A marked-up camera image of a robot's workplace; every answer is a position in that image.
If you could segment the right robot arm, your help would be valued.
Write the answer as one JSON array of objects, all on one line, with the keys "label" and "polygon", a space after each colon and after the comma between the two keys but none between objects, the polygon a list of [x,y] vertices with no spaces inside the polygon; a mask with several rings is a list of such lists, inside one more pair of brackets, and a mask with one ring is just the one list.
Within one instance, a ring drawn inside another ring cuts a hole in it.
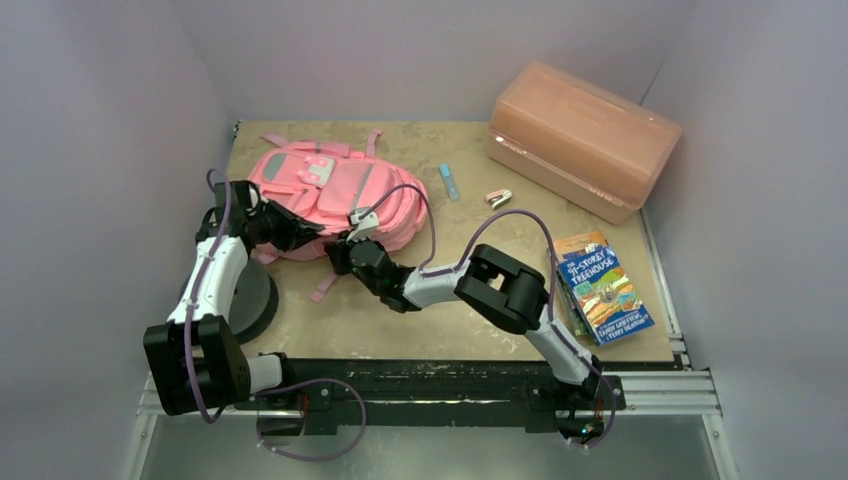
[{"label": "right robot arm", "polygon": [[562,384],[564,399],[584,407],[601,391],[601,367],[569,331],[558,326],[545,277],[488,244],[441,270],[418,270],[391,260],[373,240],[339,239],[325,246],[333,270],[351,274],[397,313],[462,301],[498,329],[522,335]]}]

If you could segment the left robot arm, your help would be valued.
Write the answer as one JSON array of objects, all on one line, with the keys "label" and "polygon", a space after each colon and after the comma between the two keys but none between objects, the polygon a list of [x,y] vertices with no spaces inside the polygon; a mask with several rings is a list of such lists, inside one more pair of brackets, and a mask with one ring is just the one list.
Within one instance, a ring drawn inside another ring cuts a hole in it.
[{"label": "left robot arm", "polygon": [[281,353],[248,358],[228,316],[253,250],[288,252],[320,238],[324,226],[263,197],[249,180],[210,182],[215,204],[195,234],[195,263],[168,319],[149,327],[143,348],[159,400],[171,416],[197,412],[212,424],[230,405],[259,393],[272,408],[297,399]]}]

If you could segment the pink backpack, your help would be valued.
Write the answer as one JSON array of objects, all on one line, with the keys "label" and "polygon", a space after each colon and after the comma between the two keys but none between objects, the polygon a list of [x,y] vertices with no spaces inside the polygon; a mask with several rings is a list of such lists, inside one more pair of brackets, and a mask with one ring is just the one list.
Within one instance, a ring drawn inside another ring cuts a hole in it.
[{"label": "pink backpack", "polygon": [[349,215],[370,207],[379,219],[374,240],[388,251],[408,244],[428,219],[427,197],[410,189],[424,188],[412,173],[377,156],[381,134],[372,131],[363,151],[339,142],[289,142],[275,133],[264,135],[275,147],[255,164],[248,179],[264,198],[325,229],[317,239],[289,252],[261,244],[253,257],[264,265],[279,258],[320,258],[326,254],[324,244],[350,227]]}]

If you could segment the blue treehouse book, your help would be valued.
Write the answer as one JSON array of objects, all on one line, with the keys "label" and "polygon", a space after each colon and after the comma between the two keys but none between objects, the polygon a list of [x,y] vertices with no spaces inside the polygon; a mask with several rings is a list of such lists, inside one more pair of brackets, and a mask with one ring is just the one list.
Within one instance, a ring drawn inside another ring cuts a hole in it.
[{"label": "blue treehouse book", "polygon": [[564,254],[559,276],[596,345],[655,325],[612,247],[593,243]]}]

